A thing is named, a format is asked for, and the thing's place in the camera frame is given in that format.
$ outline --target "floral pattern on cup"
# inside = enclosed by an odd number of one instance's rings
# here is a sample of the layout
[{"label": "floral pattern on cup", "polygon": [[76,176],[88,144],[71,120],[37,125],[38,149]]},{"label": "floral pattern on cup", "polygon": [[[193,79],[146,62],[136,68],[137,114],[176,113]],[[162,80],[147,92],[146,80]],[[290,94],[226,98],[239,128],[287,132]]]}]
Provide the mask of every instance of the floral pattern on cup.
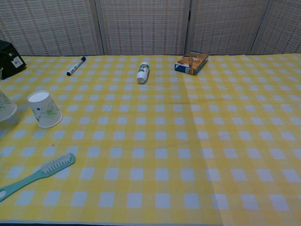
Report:
[{"label": "floral pattern on cup", "polygon": [[53,118],[60,109],[56,106],[54,101],[52,100],[47,106],[37,108],[38,116],[36,119],[40,121],[40,118]]},{"label": "floral pattern on cup", "polygon": [[9,98],[0,91],[0,112],[3,108],[5,108],[4,105],[11,104]]}]

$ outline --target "teal brush handle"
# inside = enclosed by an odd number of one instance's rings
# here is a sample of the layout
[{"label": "teal brush handle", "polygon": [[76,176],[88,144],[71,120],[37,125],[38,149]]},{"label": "teal brush handle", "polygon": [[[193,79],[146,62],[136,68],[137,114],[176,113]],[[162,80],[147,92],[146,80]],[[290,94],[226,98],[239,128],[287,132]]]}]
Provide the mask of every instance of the teal brush handle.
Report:
[{"label": "teal brush handle", "polygon": [[13,184],[7,185],[5,187],[0,187],[0,202],[5,200],[7,197],[9,197],[11,194],[15,193],[22,187],[32,183],[33,181],[36,181],[38,179],[44,178],[43,173],[41,170],[38,170],[37,172],[31,174],[30,176],[19,180]]}]

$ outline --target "small box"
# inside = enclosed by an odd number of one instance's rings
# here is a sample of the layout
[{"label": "small box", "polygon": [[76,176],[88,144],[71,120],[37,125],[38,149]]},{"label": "small box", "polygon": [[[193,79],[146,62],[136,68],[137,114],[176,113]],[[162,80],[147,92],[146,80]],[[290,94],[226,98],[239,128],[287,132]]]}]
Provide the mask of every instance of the small box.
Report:
[{"label": "small box", "polygon": [[14,74],[17,74],[22,71],[25,66],[26,63],[19,55],[13,44],[0,40],[0,68],[3,68],[0,79],[4,80]]},{"label": "small box", "polygon": [[174,69],[186,74],[196,75],[201,67],[207,62],[208,56],[207,53],[190,51],[174,65]]}]

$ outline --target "cardboard box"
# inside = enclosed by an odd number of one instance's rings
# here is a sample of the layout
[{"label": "cardboard box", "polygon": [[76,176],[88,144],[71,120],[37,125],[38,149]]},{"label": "cardboard box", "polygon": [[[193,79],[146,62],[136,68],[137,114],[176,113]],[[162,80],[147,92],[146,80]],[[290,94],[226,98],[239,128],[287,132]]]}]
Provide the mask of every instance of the cardboard box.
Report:
[{"label": "cardboard box", "polygon": [[186,74],[196,75],[207,62],[208,54],[190,51],[174,65],[174,69]]}]

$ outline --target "marker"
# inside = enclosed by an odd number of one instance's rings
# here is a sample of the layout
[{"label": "marker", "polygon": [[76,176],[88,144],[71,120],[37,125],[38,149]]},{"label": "marker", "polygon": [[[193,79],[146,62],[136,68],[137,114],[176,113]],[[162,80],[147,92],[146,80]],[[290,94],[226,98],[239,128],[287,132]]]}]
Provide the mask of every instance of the marker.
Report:
[{"label": "marker", "polygon": [[70,76],[70,75],[72,75],[73,74],[73,72],[75,72],[76,71],[76,69],[78,69],[80,66],[81,66],[81,64],[83,63],[83,62],[85,62],[86,61],[86,58],[83,56],[68,72],[67,72],[67,75],[68,76]]}]

